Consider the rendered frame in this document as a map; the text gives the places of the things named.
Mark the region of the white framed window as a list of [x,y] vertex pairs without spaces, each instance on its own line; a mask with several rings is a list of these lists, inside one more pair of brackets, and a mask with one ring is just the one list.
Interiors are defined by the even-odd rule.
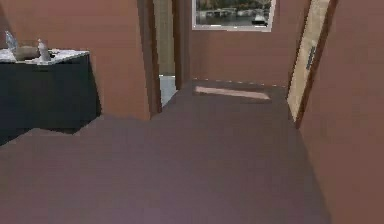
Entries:
[[192,0],[193,30],[270,32],[279,0]]

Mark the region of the beige room door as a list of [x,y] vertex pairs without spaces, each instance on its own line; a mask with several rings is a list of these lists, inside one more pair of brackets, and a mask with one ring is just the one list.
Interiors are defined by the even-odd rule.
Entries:
[[294,121],[297,121],[299,115],[299,108],[303,100],[304,90],[329,2],[330,0],[311,0],[310,3],[287,97],[287,103]]

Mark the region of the black cabinet with marble top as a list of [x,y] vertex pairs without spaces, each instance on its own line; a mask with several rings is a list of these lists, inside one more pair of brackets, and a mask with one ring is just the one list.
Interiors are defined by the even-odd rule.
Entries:
[[0,146],[34,129],[73,134],[101,115],[90,56],[0,63]]

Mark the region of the small white bottle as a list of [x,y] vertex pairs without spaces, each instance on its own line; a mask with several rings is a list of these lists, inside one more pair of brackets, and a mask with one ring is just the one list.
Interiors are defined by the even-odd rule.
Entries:
[[51,60],[51,56],[50,56],[48,47],[41,39],[38,40],[38,50],[40,52],[40,59],[42,61],[50,61]]

